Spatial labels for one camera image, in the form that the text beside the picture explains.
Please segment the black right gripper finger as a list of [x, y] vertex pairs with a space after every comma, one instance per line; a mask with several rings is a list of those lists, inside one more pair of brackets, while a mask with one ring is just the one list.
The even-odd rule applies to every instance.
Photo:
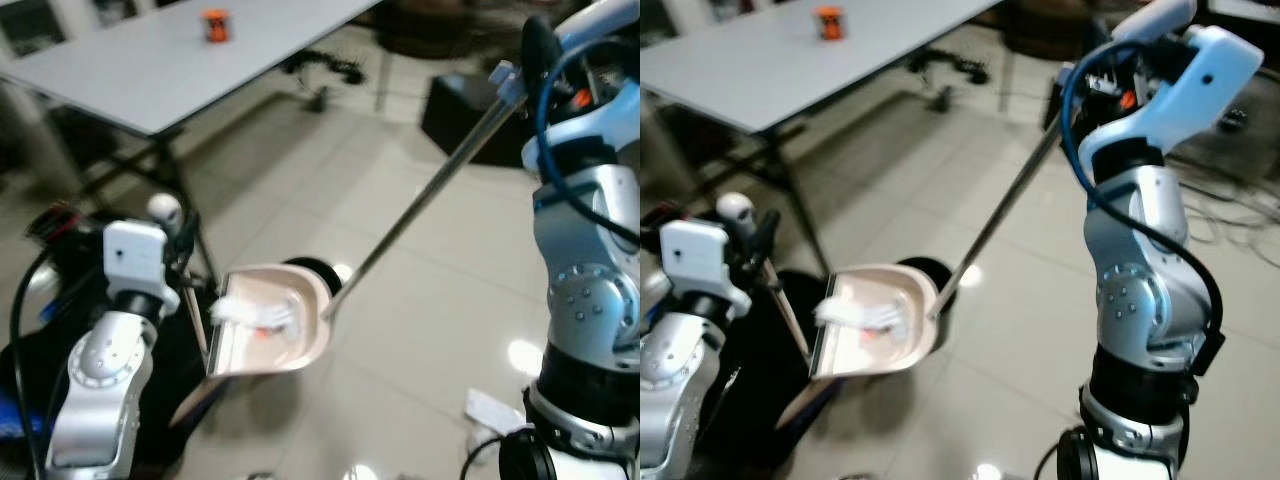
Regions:
[[1092, 67], [1084, 61], [1064, 63], [1057, 73], [1060, 111], [1083, 111], [1088, 104], [1088, 76]]
[[531, 15], [521, 29], [521, 72], [526, 87], [540, 87], [556, 69], [562, 46], [554, 28], [543, 15]]

